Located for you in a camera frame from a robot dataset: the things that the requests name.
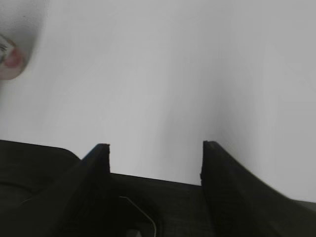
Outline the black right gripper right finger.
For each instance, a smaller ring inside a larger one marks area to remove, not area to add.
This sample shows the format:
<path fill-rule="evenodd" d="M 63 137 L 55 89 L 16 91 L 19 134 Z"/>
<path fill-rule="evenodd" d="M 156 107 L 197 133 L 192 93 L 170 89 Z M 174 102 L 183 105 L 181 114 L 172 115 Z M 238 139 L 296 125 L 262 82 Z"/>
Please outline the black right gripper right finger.
<path fill-rule="evenodd" d="M 201 185 L 219 237 L 294 237 L 292 205 L 216 142 L 203 142 Z"/>

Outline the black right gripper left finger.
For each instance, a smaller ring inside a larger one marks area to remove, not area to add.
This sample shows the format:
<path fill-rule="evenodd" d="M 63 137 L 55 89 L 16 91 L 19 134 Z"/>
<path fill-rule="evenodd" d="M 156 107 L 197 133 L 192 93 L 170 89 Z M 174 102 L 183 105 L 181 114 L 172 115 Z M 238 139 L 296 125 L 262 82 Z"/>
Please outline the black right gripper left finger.
<path fill-rule="evenodd" d="M 109 237 L 110 146 L 97 144 L 40 194 L 39 237 Z"/>

